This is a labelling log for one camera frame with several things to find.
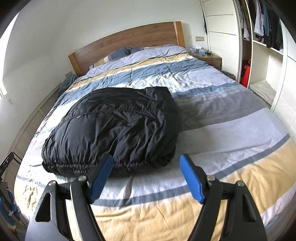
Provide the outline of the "red fire extinguisher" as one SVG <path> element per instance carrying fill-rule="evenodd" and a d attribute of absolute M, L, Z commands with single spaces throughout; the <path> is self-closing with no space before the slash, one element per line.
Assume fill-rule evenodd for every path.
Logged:
<path fill-rule="evenodd" d="M 251 64 L 251 59 L 249 59 L 249 60 L 243 60 L 243 66 L 242 66 L 242 73 L 241 73 L 240 84 L 243 85 L 246 88 L 247 88 L 248 81 L 249 81 L 250 64 Z"/>

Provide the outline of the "open white wardrobe shelving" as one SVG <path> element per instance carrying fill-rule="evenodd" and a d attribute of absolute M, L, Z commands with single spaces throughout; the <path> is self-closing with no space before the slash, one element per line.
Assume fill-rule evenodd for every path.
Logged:
<path fill-rule="evenodd" d="M 266 80 L 270 84 L 270 86 L 276 91 L 276 94 L 280 91 L 280 87 L 283 84 L 283 70 L 285 67 L 284 52 L 287 50 L 287 39 L 284 36 L 286 31 L 284 29 L 284 24 L 281 20 L 280 23 L 283 38 L 282 53 L 277 51 L 276 49 L 267 48 L 266 45 L 257 42 L 253 39 L 251 39 L 250 41 L 243 40 L 242 34 L 242 66 L 243 60 L 251 59 L 250 75 L 247 89 L 249 89 L 249 86 L 251 84 L 257 83 L 262 80 Z M 273 104 L 270 107 L 263 99 L 261 99 L 259 96 L 257 97 L 269 108 L 271 108 L 274 104 L 273 101 Z"/>

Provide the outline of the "white wardrobe sliding door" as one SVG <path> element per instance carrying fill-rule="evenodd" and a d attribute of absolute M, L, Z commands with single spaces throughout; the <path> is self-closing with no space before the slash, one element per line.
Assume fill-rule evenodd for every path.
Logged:
<path fill-rule="evenodd" d="M 233 0 L 200 1 L 207 28 L 209 50 L 222 58 L 223 71 L 241 77 L 242 34 L 238 5 Z"/>

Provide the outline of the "wooden right nightstand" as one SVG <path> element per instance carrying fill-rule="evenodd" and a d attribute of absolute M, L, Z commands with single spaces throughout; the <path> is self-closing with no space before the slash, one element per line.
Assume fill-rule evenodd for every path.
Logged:
<path fill-rule="evenodd" d="M 218 70 L 222 70 L 222 58 L 213 53 L 205 53 L 204 55 L 198 53 L 190 53 L 191 56 L 206 62 Z"/>

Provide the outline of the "striped pillow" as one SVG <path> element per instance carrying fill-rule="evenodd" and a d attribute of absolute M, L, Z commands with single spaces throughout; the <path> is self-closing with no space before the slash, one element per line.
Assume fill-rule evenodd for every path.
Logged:
<path fill-rule="evenodd" d="M 92 65 L 89 66 L 89 70 L 91 70 L 94 67 L 97 67 L 99 65 L 105 64 L 110 61 L 118 60 L 123 57 L 126 57 L 130 54 L 133 54 L 138 51 L 150 49 L 150 47 L 136 47 L 136 48 L 130 48 L 130 47 L 122 47 L 111 54 L 107 55 L 106 57 L 98 60 L 97 62 L 93 63 Z"/>

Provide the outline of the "blue-grey cloth on nightstand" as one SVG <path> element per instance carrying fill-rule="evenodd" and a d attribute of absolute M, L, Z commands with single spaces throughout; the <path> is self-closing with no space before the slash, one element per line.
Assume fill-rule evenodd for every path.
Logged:
<path fill-rule="evenodd" d="M 78 77 L 76 75 L 70 75 L 66 77 L 66 79 L 62 82 L 59 92 L 58 92 L 58 97 L 60 97 L 72 84 L 73 82 L 77 79 Z"/>

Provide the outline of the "beige wall switch plate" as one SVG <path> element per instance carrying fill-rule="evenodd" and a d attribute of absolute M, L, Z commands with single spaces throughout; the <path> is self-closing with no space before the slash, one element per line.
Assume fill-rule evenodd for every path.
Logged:
<path fill-rule="evenodd" d="M 204 40 L 205 40 L 205 38 L 203 36 L 196 36 L 195 37 L 196 42 L 203 42 Z"/>

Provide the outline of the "black puffer jacket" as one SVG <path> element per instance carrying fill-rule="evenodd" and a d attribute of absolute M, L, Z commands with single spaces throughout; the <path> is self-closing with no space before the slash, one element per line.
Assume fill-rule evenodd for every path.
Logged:
<path fill-rule="evenodd" d="M 43 168 L 77 177 L 113 158 L 112 175 L 151 172 L 173 158 L 181 131 L 179 108 L 166 87 L 103 88 L 79 99 L 52 130 Z"/>

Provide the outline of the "striped duvet cover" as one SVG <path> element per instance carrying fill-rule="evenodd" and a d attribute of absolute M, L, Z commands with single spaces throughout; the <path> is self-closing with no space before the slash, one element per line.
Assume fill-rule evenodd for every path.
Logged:
<path fill-rule="evenodd" d="M 188 154 L 219 181 L 243 181 L 268 240 L 280 238 L 295 212 L 295 144 L 278 117 L 250 90 L 183 47 L 150 48 L 99 65 L 76 79 L 41 122 L 16 176 L 14 194 L 32 218 L 48 182 L 75 179 L 47 172 L 43 144 L 69 109 L 103 88 L 166 87 L 181 131 L 171 161 L 151 172 L 112 175 L 92 205 L 107 240 L 186 240 L 201 211 L 180 170 Z"/>

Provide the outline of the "wooden headboard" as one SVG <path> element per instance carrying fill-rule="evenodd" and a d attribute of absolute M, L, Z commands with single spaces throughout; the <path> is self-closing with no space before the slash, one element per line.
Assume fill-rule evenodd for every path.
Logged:
<path fill-rule="evenodd" d="M 180 21 L 155 23 L 123 30 L 96 40 L 68 56 L 77 76 L 85 75 L 89 66 L 122 47 L 157 47 L 175 44 L 185 47 Z"/>

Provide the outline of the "folded white cloth on shelf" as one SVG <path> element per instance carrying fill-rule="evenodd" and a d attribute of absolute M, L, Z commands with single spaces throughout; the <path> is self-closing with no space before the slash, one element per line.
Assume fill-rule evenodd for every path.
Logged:
<path fill-rule="evenodd" d="M 270 107 L 272 106 L 274 98 L 276 96 L 276 91 L 266 80 L 251 84 L 249 86 L 249 89 L 261 99 L 263 99 Z"/>

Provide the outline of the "hanging clothes in wardrobe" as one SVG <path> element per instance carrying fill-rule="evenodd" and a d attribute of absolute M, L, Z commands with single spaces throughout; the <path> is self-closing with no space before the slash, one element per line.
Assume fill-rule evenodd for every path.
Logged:
<path fill-rule="evenodd" d="M 237 1 L 243 40 L 251 39 L 283 52 L 279 17 L 265 1 Z"/>

